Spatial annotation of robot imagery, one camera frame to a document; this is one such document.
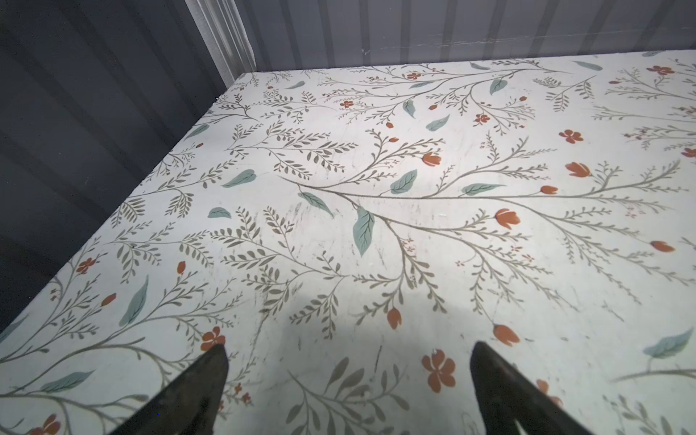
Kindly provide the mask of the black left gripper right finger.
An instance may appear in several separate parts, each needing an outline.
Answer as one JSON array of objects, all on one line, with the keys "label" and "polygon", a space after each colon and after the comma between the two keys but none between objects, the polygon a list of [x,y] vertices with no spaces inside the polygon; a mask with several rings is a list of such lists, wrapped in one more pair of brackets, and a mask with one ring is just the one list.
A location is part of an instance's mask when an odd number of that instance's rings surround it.
[{"label": "black left gripper right finger", "polygon": [[591,434],[488,344],[474,345],[469,369],[487,434]]}]

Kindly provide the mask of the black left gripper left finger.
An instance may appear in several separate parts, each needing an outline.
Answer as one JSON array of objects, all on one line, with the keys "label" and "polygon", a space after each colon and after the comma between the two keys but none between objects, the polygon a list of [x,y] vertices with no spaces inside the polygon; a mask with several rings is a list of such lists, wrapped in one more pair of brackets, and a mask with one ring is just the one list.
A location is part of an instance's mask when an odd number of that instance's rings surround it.
[{"label": "black left gripper left finger", "polygon": [[211,434],[228,377],[225,346],[215,344],[115,434]]}]

